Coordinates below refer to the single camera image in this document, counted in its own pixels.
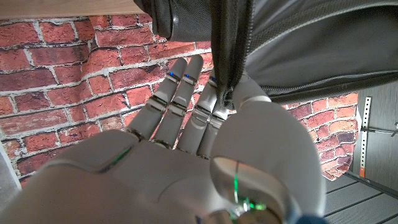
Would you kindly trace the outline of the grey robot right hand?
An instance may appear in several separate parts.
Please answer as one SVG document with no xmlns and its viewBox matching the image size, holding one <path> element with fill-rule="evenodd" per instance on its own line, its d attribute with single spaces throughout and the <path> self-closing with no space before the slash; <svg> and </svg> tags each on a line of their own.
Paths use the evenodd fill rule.
<svg viewBox="0 0 398 224">
<path fill-rule="evenodd" d="M 124 131 L 48 161 L 2 223 L 324 223 L 325 183 L 307 130 L 249 76 L 236 113 L 211 75 L 185 114 L 203 59 L 178 59 Z"/>
</svg>

